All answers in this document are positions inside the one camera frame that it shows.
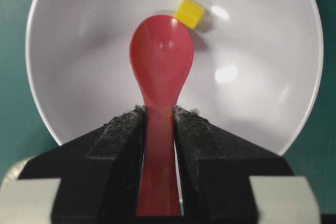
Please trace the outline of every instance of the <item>red plastic spoon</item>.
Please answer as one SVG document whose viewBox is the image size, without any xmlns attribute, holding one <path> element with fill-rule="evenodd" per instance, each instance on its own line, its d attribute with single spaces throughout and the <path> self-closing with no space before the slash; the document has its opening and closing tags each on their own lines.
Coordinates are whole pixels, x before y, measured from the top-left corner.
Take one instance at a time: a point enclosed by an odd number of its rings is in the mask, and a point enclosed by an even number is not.
<svg viewBox="0 0 336 224">
<path fill-rule="evenodd" d="M 186 27 L 171 16 L 149 17 L 133 35 L 131 65 L 148 108 L 138 216 L 181 215 L 172 107 L 189 73 L 193 54 Z"/>
</svg>

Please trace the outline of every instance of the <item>yellow cube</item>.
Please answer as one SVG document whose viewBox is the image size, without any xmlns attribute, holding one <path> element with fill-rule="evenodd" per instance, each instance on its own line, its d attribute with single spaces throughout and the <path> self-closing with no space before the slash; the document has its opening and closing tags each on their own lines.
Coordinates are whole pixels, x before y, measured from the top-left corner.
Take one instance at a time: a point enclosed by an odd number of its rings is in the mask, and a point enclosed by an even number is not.
<svg viewBox="0 0 336 224">
<path fill-rule="evenodd" d="M 204 14 L 204 8 L 192 0 L 183 0 L 174 17 L 187 27 L 194 29 Z"/>
</svg>

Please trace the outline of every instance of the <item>bowl rim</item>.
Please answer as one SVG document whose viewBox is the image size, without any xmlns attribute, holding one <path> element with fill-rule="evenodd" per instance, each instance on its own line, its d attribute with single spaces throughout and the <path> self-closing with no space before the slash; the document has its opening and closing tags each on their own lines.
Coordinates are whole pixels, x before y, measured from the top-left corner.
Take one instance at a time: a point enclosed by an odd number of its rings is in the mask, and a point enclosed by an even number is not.
<svg viewBox="0 0 336 224">
<path fill-rule="evenodd" d="M 314 84 L 314 90 L 313 90 L 313 94 L 311 96 L 309 105 L 308 105 L 308 109 L 306 110 L 305 115 L 303 116 L 300 124 L 298 125 L 297 129 L 292 133 L 292 136 L 290 138 L 290 140 L 288 140 L 286 142 L 286 144 L 281 148 L 281 150 L 278 152 L 279 155 L 283 155 L 288 148 L 293 144 L 293 142 L 295 141 L 295 139 L 298 137 L 298 135 L 300 134 L 300 132 L 302 131 L 304 125 L 306 124 L 309 115 L 312 111 L 312 108 L 314 106 L 314 103 L 316 101 L 317 95 L 318 95 L 318 91 L 320 88 L 320 83 L 321 83 L 321 78 L 322 78 L 322 72 L 323 72 L 323 59 L 324 59 L 324 44 L 323 44 L 323 30 L 322 30 L 322 22 L 321 22 L 321 16 L 319 13 L 319 9 L 317 6 L 317 2 L 316 0 L 309 0 L 310 4 L 311 4 L 311 8 L 313 10 L 314 13 L 314 19 L 315 19 L 315 26 L 317 29 L 317 35 L 318 35 L 318 76 L 316 78 L 315 84 Z M 31 55 L 30 55 L 30 40 L 31 40 L 31 28 L 33 25 L 33 18 L 34 18 L 34 13 L 35 13 L 35 9 L 36 9 L 36 5 L 37 5 L 38 0 L 33 0 L 30 6 L 30 10 L 29 10 L 29 14 L 28 14 L 28 20 L 27 20 L 27 26 L 26 26 L 26 40 L 25 40 L 25 59 L 26 59 L 26 71 L 27 71 L 27 75 L 28 75 L 28 82 L 29 82 L 29 86 L 30 86 L 30 91 L 33 95 L 33 99 L 34 99 L 34 103 L 36 105 L 36 108 L 45 124 L 45 126 L 47 127 L 48 131 L 50 132 L 50 134 L 52 135 L 52 137 L 55 139 L 55 141 L 57 142 L 58 145 L 62 145 L 62 141 L 60 140 L 60 138 L 58 137 L 58 135 L 56 134 L 56 132 L 54 131 L 53 127 L 50 125 L 48 119 L 46 118 L 46 115 L 40 105 L 39 99 L 37 97 L 36 94 L 36 90 L 35 90 L 35 85 L 34 85 L 34 80 L 33 80 L 33 75 L 32 75 L 32 66 L 31 66 Z"/>
</svg>

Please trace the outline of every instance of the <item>green surface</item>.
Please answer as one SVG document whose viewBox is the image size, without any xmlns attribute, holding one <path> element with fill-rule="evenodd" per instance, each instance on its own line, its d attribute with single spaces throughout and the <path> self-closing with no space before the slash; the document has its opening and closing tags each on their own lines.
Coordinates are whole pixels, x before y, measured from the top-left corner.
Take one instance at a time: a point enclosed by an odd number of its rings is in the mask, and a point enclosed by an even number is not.
<svg viewBox="0 0 336 224">
<path fill-rule="evenodd" d="M 16 161 L 56 147 L 30 93 L 25 30 L 32 0 L 0 0 L 0 179 Z M 317 0 L 323 24 L 324 69 L 317 101 L 285 154 L 306 176 L 324 214 L 336 213 L 336 0 Z"/>
</svg>

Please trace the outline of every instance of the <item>black felt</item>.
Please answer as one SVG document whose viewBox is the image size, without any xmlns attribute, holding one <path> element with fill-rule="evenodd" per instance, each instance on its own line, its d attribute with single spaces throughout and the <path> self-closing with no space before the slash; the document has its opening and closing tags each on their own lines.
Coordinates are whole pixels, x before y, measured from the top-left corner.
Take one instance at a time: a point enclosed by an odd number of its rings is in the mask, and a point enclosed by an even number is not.
<svg viewBox="0 0 336 224">
<path fill-rule="evenodd" d="M 111 223 L 135 215 L 145 111 L 136 108 L 33 158 L 19 179 L 60 177 L 53 223 Z"/>
<path fill-rule="evenodd" d="M 277 154 L 222 130 L 207 119 L 178 106 L 173 109 L 173 115 L 184 210 L 189 218 L 201 218 L 205 214 L 201 211 L 204 202 L 199 191 L 200 161 L 274 158 L 286 163 Z"/>
</svg>

